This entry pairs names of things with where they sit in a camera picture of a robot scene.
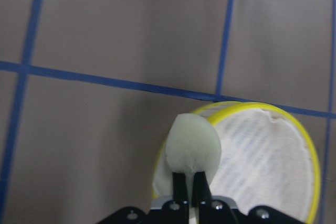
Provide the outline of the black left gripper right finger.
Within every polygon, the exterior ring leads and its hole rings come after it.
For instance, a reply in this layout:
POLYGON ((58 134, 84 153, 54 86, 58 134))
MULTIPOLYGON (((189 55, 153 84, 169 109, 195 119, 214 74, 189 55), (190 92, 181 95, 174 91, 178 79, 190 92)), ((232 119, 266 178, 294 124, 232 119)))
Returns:
POLYGON ((212 194, 205 172, 196 172, 193 178, 192 206, 196 209, 198 223, 210 223, 212 194))

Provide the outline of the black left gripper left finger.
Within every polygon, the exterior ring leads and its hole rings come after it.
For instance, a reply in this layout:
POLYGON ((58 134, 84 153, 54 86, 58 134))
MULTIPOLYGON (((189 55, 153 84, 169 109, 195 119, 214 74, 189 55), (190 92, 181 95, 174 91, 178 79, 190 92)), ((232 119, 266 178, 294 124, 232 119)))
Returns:
POLYGON ((172 213, 174 223, 189 223, 189 199, 186 186, 186 176, 182 173, 172 173, 173 199, 172 213))

